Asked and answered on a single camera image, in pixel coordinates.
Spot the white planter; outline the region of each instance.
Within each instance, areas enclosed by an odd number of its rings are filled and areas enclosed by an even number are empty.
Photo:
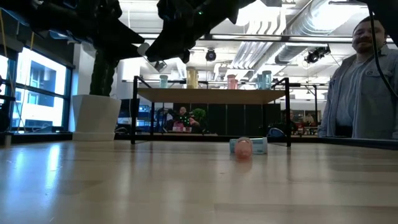
[[[74,141],[113,141],[121,100],[107,96],[72,96]]]

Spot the window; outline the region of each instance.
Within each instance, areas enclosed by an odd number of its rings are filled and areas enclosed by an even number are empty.
[[[8,58],[0,55],[0,76],[6,80],[8,77]]]
[[[65,66],[24,48],[18,55],[12,127],[63,126],[67,77]]]
[[[0,76],[3,80],[8,77],[8,58],[0,55]],[[0,95],[6,94],[6,86],[0,83]]]
[[[41,54],[24,48],[19,54],[17,83],[65,94],[67,68]]]
[[[27,103],[37,104],[37,98],[39,97],[36,93],[28,93],[27,95]]]
[[[21,93],[22,99],[21,101],[16,101],[16,106],[14,106],[12,114],[13,127],[18,127],[20,114],[24,122],[19,123],[20,127],[23,127],[23,124],[27,128],[62,126],[64,99],[21,88],[17,88],[16,92]]]

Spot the cable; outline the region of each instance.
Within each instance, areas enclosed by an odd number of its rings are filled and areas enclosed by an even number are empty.
[[[31,35],[31,37],[30,37],[30,52],[29,52],[29,60],[30,60],[30,62],[32,63],[32,50],[33,50],[33,42],[34,42],[34,39],[35,39],[35,33],[32,31],[32,35]],[[21,114],[22,114],[22,111],[23,111],[23,109],[24,109],[24,103],[25,103],[25,92],[26,91],[28,91],[28,90],[26,90],[26,83],[27,83],[27,78],[30,78],[30,74],[26,74],[26,78],[25,78],[25,83],[24,83],[24,96],[23,96],[23,98],[22,98],[22,104],[21,104]],[[24,124],[24,120],[21,118],[21,122],[22,122],[22,125],[23,125],[23,127],[24,127],[24,130],[25,130],[25,124]]]
[[[5,54],[6,58],[8,58],[8,56],[7,56],[7,44],[6,44],[6,33],[4,31],[4,21],[2,19],[2,9],[0,9],[0,25],[1,25],[2,44],[3,44],[3,47],[4,47],[4,54]],[[14,80],[12,79],[12,75],[9,74],[7,77],[9,77],[9,79],[10,79],[11,95],[15,96]],[[19,115],[19,122],[22,122],[22,126],[24,127],[24,132],[26,133],[25,124],[24,124],[24,122],[22,120],[22,112],[19,111],[18,106],[16,108],[17,108],[17,113]]]
[[[390,93],[395,96],[398,99],[398,95],[397,93],[392,89],[390,83],[388,82],[385,74],[383,74],[381,67],[380,67],[380,62],[379,62],[379,51],[377,49],[377,42],[376,42],[376,31],[374,28],[374,16],[373,16],[373,12],[372,9],[370,7],[369,8],[369,18],[371,20],[371,29],[372,29],[372,43],[373,43],[373,52],[374,52],[374,60],[376,62],[376,67],[378,72],[380,73],[380,77],[383,80],[384,84],[386,84],[387,89],[390,91]]]
[[[114,132],[116,133],[116,132],[118,132],[118,131],[120,131],[120,130],[124,130],[125,132],[125,134],[127,134],[128,132],[129,132],[129,130],[127,130],[127,128],[124,128],[124,127],[120,127],[120,128],[118,128],[118,129],[115,129],[114,130]]]
[[[331,53],[330,53],[330,56],[333,58],[333,60],[336,62],[336,64],[340,67],[341,65],[337,62],[335,56],[333,56]]]
[[[48,127],[50,127],[50,125],[47,124],[47,123],[45,123],[45,124],[42,125],[41,128],[38,128],[38,129],[33,129],[33,128],[32,128],[32,132],[37,132],[37,131],[43,130],[43,129],[45,129],[45,128],[48,128]]]

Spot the blue box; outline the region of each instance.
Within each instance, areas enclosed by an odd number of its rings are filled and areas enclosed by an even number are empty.
[[[236,141],[237,141],[237,139],[229,140],[229,151],[231,153],[235,153]],[[262,138],[251,139],[251,141],[253,142],[253,154],[267,154],[268,153],[268,145],[264,145],[264,143],[263,143],[264,139],[262,139]]]

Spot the pink jar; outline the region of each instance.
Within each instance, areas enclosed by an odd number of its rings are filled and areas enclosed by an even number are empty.
[[[253,153],[253,142],[249,138],[239,138],[235,144],[235,154],[238,159],[250,159]]]
[[[236,90],[238,89],[238,81],[235,79],[236,75],[228,75],[228,89],[229,90]]]

